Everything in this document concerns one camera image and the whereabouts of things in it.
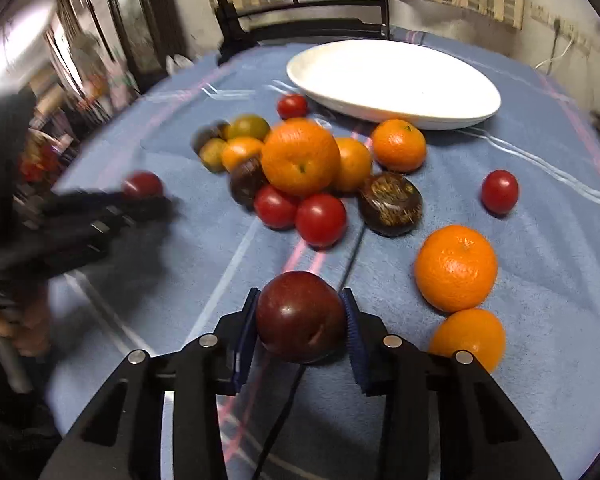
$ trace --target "wall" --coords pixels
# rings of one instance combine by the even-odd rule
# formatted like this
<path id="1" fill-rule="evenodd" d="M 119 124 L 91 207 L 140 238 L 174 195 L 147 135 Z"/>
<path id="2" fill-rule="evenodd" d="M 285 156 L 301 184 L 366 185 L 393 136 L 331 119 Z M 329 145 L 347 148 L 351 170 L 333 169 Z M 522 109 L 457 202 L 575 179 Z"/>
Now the wall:
<path id="1" fill-rule="evenodd" d="M 600 42 L 600 19 L 587 0 L 525 0 L 522 30 L 497 23 L 486 16 L 466 9 L 444 6 L 423 0 L 392 0 L 393 25 L 415 30 L 426 30 L 465 43 L 476 44 L 499 52 L 525 64 L 535 66 L 551 56 L 554 43 L 552 28 L 531 17 L 531 3 L 544 6 L 550 12 L 578 24 L 581 32 Z M 221 34 L 208 0 L 176 0 L 190 48 L 209 50 L 221 41 Z M 330 15 L 359 16 L 377 19 L 373 9 L 344 9 Z M 314 16 L 315 10 L 302 10 L 297 17 Z M 321 16 L 329 15 L 326 9 Z M 280 19 L 279 16 L 267 21 Z M 558 39 L 556 55 L 568 44 Z M 554 62 L 552 76 L 563 85 L 583 110 L 600 111 L 600 50 L 586 54 L 573 46 L 563 59 Z"/>
<path id="2" fill-rule="evenodd" d="M 42 32 L 53 9 L 53 0 L 37 0 L 0 27 L 0 92 L 17 91 L 48 63 Z"/>

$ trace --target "cherry tomato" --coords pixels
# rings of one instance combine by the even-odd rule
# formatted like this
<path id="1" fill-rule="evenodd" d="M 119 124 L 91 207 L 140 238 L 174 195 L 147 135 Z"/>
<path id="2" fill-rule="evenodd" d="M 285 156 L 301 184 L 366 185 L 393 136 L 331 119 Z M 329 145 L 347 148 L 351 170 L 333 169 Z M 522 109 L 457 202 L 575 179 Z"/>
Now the cherry tomato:
<path id="1" fill-rule="evenodd" d="M 22 160 L 20 163 L 20 174 L 26 182 L 40 182 L 45 176 L 45 172 L 41 166 L 31 162 L 30 160 Z"/>
<path id="2" fill-rule="evenodd" d="M 277 190 L 271 184 L 261 188 L 253 203 L 258 218 L 272 229 L 289 229 L 296 223 L 299 198 Z"/>
<path id="3" fill-rule="evenodd" d="M 480 198 L 492 213 L 506 215 L 518 201 L 518 181 L 509 171 L 491 171 L 482 183 Z"/>
<path id="4" fill-rule="evenodd" d="M 136 198 L 162 196 L 162 181 L 151 171 L 137 171 L 125 179 L 122 183 L 122 191 Z"/>
<path id="5" fill-rule="evenodd" d="M 310 196 L 298 207 L 296 228 L 308 245 L 319 248 L 332 246 L 347 230 L 347 210 L 330 194 Z"/>
<path id="6" fill-rule="evenodd" d="M 285 95 L 278 101 L 278 114 L 283 119 L 305 117 L 309 112 L 309 105 L 304 96 L 300 94 Z"/>

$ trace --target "white oval dish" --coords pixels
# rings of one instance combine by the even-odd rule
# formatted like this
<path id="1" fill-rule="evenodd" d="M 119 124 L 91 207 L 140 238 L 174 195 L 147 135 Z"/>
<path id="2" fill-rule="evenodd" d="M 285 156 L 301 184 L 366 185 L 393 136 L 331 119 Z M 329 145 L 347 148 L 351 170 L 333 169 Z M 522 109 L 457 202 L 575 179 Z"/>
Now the white oval dish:
<path id="1" fill-rule="evenodd" d="M 347 40 L 309 48 L 286 65 L 311 99 L 359 119 L 401 118 L 425 130 L 477 124 L 500 108 L 481 72 L 432 48 L 386 40 Z"/>

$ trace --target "blue tablecloth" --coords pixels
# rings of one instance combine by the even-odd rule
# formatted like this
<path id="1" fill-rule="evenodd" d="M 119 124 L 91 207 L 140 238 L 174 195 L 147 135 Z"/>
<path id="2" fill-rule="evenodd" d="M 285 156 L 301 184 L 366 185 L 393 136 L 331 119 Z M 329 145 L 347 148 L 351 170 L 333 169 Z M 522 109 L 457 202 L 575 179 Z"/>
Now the blue tablecloth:
<path id="1" fill-rule="evenodd" d="M 563 477 L 579 478 L 600 451 L 600 142 L 573 100 L 533 69 L 422 32 L 395 29 L 394 35 L 476 67 L 497 86 L 502 108 L 478 128 L 425 132 L 426 163 L 410 176 L 424 197 L 422 224 L 398 239 L 366 231 L 347 286 L 362 310 L 426 348 L 443 318 L 416 290 L 411 267 L 418 248 L 447 224 L 484 234 L 499 263 L 484 308 L 496 313 L 507 332 L 507 351 L 494 377 Z M 309 47 L 261 46 L 219 68 L 205 57 L 113 121 L 61 181 L 61 190 L 117 189 L 129 172 L 146 169 L 179 199 L 178 218 L 170 225 L 129 232 L 106 262 L 52 283 L 60 359 L 47 398 L 61 431 L 131 349 L 180 349 L 212 330 L 220 316 L 240 309 L 251 286 L 262 288 L 282 270 L 311 270 L 333 286 L 340 283 L 363 228 L 353 202 L 347 203 L 344 240 L 317 252 L 296 232 L 270 231 L 239 208 L 226 176 L 209 173 L 190 148 L 199 127 L 243 112 L 275 123 L 276 101 L 290 85 L 286 63 Z M 352 67 L 350 83 L 364 84 L 363 64 Z M 231 99 L 216 94 L 237 89 L 255 93 Z M 365 140 L 373 128 L 314 111 L 337 136 Z M 532 155 L 520 156 L 503 142 Z M 570 176 L 551 176 L 533 156 Z M 477 197 L 484 176 L 497 168 L 514 173 L 521 187 L 516 209 L 504 220 L 487 214 Z M 232 480 L 253 472 L 295 370 L 259 350 L 242 393 L 218 399 Z M 168 397 L 165 479 L 172 478 L 172 403 Z M 310 367 L 263 478 L 373 478 L 382 410 L 382 398 L 360 394 L 348 360 Z M 432 448 L 434 477 L 435 442 Z"/>

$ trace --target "orange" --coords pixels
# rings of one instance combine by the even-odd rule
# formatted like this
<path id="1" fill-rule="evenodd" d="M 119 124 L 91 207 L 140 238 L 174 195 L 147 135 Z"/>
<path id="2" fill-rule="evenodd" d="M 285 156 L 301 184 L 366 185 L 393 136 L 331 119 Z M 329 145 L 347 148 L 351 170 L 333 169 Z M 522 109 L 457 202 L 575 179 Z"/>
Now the orange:
<path id="1" fill-rule="evenodd" d="M 222 152 L 222 165 L 231 171 L 243 160 L 258 155 L 262 150 L 262 142 L 253 137 L 235 137 L 229 139 Z"/>
<path id="2" fill-rule="evenodd" d="M 414 171 L 427 156 L 424 136 L 412 124 L 389 119 L 371 134 L 376 160 L 391 171 Z"/>
<path id="3" fill-rule="evenodd" d="M 333 181 L 338 191 L 354 191 L 371 174 L 371 153 L 362 142 L 350 137 L 336 139 L 340 150 L 340 171 Z"/>
<path id="4" fill-rule="evenodd" d="M 504 328 L 491 312 L 471 308 L 449 316 L 435 331 L 429 353 L 451 357 L 468 350 L 482 367 L 493 372 L 502 359 L 506 345 Z"/>
<path id="5" fill-rule="evenodd" d="M 496 253 L 478 231 L 448 225 L 424 240 L 415 263 L 424 299 L 445 312 L 481 304 L 498 274 Z"/>
<path id="6" fill-rule="evenodd" d="M 306 196 L 327 187 L 338 174 L 340 150 L 333 136 L 309 119 L 275 126 L 262 148 L 262 170 L 273 187 Z"/>

